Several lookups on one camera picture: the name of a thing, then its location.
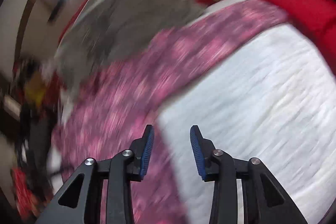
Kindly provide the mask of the pink floral fleece garment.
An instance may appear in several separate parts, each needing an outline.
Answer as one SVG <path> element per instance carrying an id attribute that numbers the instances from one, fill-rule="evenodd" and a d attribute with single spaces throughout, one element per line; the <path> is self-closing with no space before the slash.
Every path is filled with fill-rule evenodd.
<path id="1" fill-rule="evenodd" d="M 53 132 L 62 163 L 77 167 L 87 157 L 112 158 L 155 124 L 167 98 L 287 19 L 285 11 L 263 0 L 235 3 L 161 31 L 141 53 L 100 69 L 81 86 L 68 121 Z"/>

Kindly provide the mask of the white quilted mattress cover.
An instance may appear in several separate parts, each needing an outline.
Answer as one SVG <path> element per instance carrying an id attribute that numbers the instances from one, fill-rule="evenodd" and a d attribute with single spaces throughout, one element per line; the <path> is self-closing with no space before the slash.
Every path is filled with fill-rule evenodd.
<path id="1" fill-rule="evenodd" d="M 207 223 L 213 199 L 190 144 L 197 125 L 232 157 L 260 159 L 307 222 L 318 223 L 335 200 L 335 77 L 286 12 L 226 0 L 154 42 L 167 57 L 157 122 L 186 221 Z"/>

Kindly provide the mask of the grey floral pillow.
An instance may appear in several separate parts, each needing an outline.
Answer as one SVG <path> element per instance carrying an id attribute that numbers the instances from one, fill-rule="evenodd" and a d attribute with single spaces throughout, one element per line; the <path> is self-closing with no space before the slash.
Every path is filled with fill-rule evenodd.
<path id="1" fill-rule="evenodd" d="M 135 54 L 160 30 L 184 26 L 204 10 L 196 0 L 89 0 L 61 40 L 57 74 L 76 96 L 99 67 Z"/>

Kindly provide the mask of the red blanket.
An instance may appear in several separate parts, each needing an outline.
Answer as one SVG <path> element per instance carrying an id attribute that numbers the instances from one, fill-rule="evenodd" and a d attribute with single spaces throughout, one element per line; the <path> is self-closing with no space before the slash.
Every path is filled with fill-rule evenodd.
<path id="1" fill-rule="evenodd" d="M 335 73 L 335 0 L 264 0 L 285 10 Z"/>

